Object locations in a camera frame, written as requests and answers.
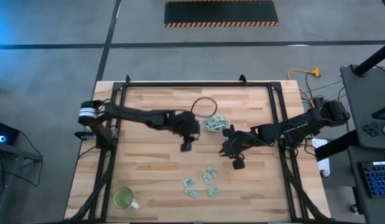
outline butcher block tabletop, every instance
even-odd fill
[[[288,117],[304,113],[297,82],[280,82]],[[113,83],[98,82],[93,98],[110,98]],[[251,126],[273,123],[266,87],[128,87],[124,104],[142,110],[190,110],[193,102],[202,96],[216,100],[217,114],[226,116],[236,130],[249,131]],[[278,117],[282,121],[276,93],[275,99]],[[213,103],[200,101],[193,112],[210,114],[213,109]],[[145,124],[122,121],[106,221],[290,221],[277,145],[244,151],[246,167],[234,170],[232,160],[218,154],[225,140],[221,133],[201,130],[199,140],[192,144],[192,150],[180,152],[180,136],[150,129]],[[83,141],[80,153],[94,145],[95,140]],[[91,194],[99,155],[100,150],[93,149],[79,158],[65,218],[74,215]],[[297,161],[304,190],[320,211],[329,217],[316,159],[301,148]],[[210,185],[202,179],[208,166],[218,171],[218,177],[212,177]],[[196,179],[190,187],[197,190],[197,198],[184,193],[182,181],[189,178]],[[113,205],[112,195],[121,187],[132,190],[140,209],[118,209]],[[214,187],[220,189],[220,194],[209,197],[207,189]],[[103,192],[98,198],[96,216],[101,212]],[[301,217],[294,190],[293,195],[298,217]]]

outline blue light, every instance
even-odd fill
[[[0,142],[5,142],[5,141],[6,141],[6,137],[0,136]]]

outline dollar bill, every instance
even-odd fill
[[[220,192],[220,189],[219,189],[218,187],[215,187],[215,188],[213,188],[213,189],[208,189],[208,190],[207,190],[207,195],[208,195],[209,197],[211,197],[211,196],[214,196],[214,195],[218,195],[219,192]]]
[[[217,176],[218,176],[217,170],[211,168],[211,166],[208,166],[208,167],[207,167],[207,172],[208,172],[209,174],[211,174],[213,177],[217,177]]]
[[[202,175],[202,177],[203,177],[203,180],[205,181],[205,184],[211,184],[212,183],[211,177],[208,173],[204,173]]]
[[[186,179],[186,180],[183,180],[182,183],[184,185],[184,187],[188,187],[189,185],[192,185],[194,184],[196,181],[195,181],[195,178],[189,178],[189,179]]]
[[[184,193],[186,193],[187,195],[189,195],[193,198],[196,198],[198,196],[198,192],[196,190],[193,190],[190,187],[186,187],[184,190]]]

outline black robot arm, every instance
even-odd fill
[[[307,135],[318,134],[319,129],[325,126],[341,126],[350,118],[350,114],[340,102],[328,101],[322,108],[312,108],[302,115],[277,124],[263,124],[251,127],[249,132],[235,131],[231,125],[223,130],[228,139],[223,143],[219,153],[235,159],[234,169],[244,168],[244,156],[241,152],[251,147],[273,146],[282,136],[285,145],[297,147]]]
[[[190,151],[191,143],[200,135],[199,122],[190,111],[176,114],[175,110],[144,111],[119,107],[101,100],[86,101],[81,104],[79,123],[90,127],[96,136],[98,147],[114,147],[112,131],[102,123],[114,118],[144,123],[156,130],[168,130],[183,137],[181,151]]]

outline concrete floor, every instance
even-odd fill
[[[165,29],[164,4],[165,0],[123,0],[113,43],[385,40],[385,7],[380,0],[277,0],[281,26],[263,29]],[[0,0],[0,45],[103,44],[114,5],[115,0]],[[361,63],[380,47],[111,49],[103,80],[124,80],[126,75],[132,80],[235,80],[240,74],[250,80],[284,80],[292,68],[319,67],[322,77],[308,80],[314,89],[341,80],[341,66]],[[62,219],[80,147],[73,135],[81,130],[78,109],[91,98],[102,53],[102,49],[0,50],[0,121],[23,130],[44,155],[41,185],[17,181],[6,223]],[[304,74],[292,77],[307,89]],[[341,87],[339,83],[314,95],[336,98]],[[341,101],[348,108],[347,98]],[[331,139],[344,133],[345,126],[324,128],[320,136]],[[335,162],[348,159],[331,159],[333,166]],[[31,168],[25,175],[37,178],[38,171]],[[354,200],[351,189],[325,182],[325,191],[333,218],[364,221],[348,210]]]

